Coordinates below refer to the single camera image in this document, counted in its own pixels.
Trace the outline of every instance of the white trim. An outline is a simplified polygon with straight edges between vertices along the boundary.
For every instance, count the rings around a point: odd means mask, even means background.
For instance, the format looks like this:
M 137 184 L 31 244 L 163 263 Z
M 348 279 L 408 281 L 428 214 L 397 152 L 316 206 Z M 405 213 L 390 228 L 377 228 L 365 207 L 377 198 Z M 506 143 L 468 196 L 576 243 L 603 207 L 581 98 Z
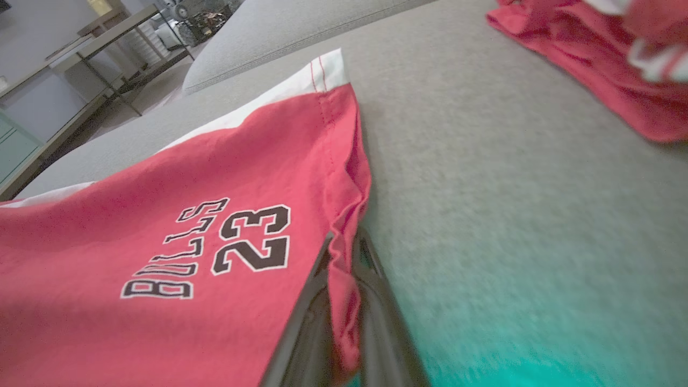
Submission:
M 19 207 L 29 207 L 29 206 L 35 206 L 35 205 L 41 205 L 43 203 L 49 203 L 49 202 L 56 202 L 57 200 L 62 200 L 78 191 L 81 191 L 82 189 L 90 186 L 91 184 L 95 183 L 94 181 L 91 182 L 82 182 L 81 184 L 75 184 L 75 185 L 70 185 L 68 187 L 64 188 L 58 188 L 58 189 L 53 189 L 52 191 L 48 191 L 46 193 L 42 193 L 40 195 L 32 196 L 30 198 L 26 198 L 24 200 L 16 201 L 16 202 L 11 202 L 6 205 L 0 205 L 0 208 L 6 207 L 6 208 L 19 208 Z
M 325 73 L 327 74 L 327 76 L 324 78 L 323 68 L 326 69 Z M 214 132 L 220 129 L 232 129 L 238 127 L 249 114 L 253 113 L 259 107 L 284 101 L 295 96 L 313 93 L 313 89 L 315 89 L 316 92 L 324 92 L 326 88 L 327 90 L 332 90 L 335 87 L 339 87 L 347 83 L 349 83 L 349 81 L 346 77 L 346 73 L 344 72 L 344 60 L 342 59 L 341 49 L 338 48 L 335 51 L 328 52 L 327 54 L 313 59 L 304 68 L 289 77 L 286 81 L 273 87 L 239 109 L 236 109 L 234 112 L 225 114 L 224 116 L 187 133 L 181 138 L 173 141 L 170 145 L 162 148 L 160 151 L 171 148 L 201 134 Z
M 688 82 L 688 54 L 684 54 L 683 57 L 676 62 L 669 77 L 673 82 Z
M 600 13 L 622 16 L 631 5 L 632 0 L 584 0 Z
M 648 82 L 659 83 L 664 81 L 662 73 L 671 63 L 671 60 L 679 55 L 681 47 L 679 45 L 669 46 L 659 54 L 653 56 L 643 68 L 643 78 Z

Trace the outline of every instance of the gray couch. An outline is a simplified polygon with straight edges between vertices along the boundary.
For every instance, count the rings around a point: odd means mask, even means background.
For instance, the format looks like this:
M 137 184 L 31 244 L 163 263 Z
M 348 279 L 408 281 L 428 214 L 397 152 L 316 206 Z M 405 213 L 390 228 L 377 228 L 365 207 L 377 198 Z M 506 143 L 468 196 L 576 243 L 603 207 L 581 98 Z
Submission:
M 364 226 L 435 386 L 688 385 L 688 151 L 490 29 L 494 6 L 439 0 L 265 63 L 83 145 L 20 197 L 106 178 L 342 47 Z
M 184 79 L 191 94 L 299 48 L 432 0 L 250 0 Z

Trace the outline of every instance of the drawer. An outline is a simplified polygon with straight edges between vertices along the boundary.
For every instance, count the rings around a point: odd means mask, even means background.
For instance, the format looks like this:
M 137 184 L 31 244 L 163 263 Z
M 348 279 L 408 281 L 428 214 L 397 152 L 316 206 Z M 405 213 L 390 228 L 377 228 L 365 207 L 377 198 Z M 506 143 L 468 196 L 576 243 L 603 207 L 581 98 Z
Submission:
M 9 136 L 12 126 L 5 121 L 3 121 L 0 116 L 0 141 L 2 141 L 6 136 Z
M 0 184 L 11 176 L 37 147 L 31 139 L 14 129 L 0 137 Z

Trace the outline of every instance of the gray pillow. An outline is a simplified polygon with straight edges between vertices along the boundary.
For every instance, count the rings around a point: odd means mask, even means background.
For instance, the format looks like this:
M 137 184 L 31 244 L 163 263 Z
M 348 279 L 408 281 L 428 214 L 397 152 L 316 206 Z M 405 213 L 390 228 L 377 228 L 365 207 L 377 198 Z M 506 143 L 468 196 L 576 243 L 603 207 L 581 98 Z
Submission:
M 431 1 L 248 0 L 198 55 L 184 80 L 184 93 Z

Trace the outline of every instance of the fabric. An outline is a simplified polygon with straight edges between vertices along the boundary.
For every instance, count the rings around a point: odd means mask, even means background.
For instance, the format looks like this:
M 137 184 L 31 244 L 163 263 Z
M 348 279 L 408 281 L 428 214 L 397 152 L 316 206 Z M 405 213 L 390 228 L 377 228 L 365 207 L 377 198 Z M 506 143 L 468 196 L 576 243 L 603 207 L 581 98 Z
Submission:
M 88 142 L 23 195 L 107 177 L 342 47 L 363 226 L 433 386 L 685 386 L 688 148 L 644 141 L 486 25 L 492 8 L 439 0 L 285 55 Z
M 353 370 L 370 174 L 343 71 L 339 51 L 319 56 L 250 112 L 1 205 L 0 384 L 256 386 L 328 232 L 335 344 Z
M 620 19 L 580 0 L 498 3 L 491 26 L 571 73 L 638 133 L 662 143 L 688 138 L 688 85 L 653 85 L 630 71 L 634 37 Z
M 624 25 L 636 36 L 659 44 L 688 44 L 688 3 L 683 0 L 632 0 Z
M 628 62 L 642 70 L 643 79 L 654 83 L 688 82 L 688 3 L 584 1 L 603 14 L 623 18 L 623 27 L 636 36 L 628 50 Z
M 299 48 L 430 1 L 247 1 L 189 68 L 184 92 L 197 92 Z

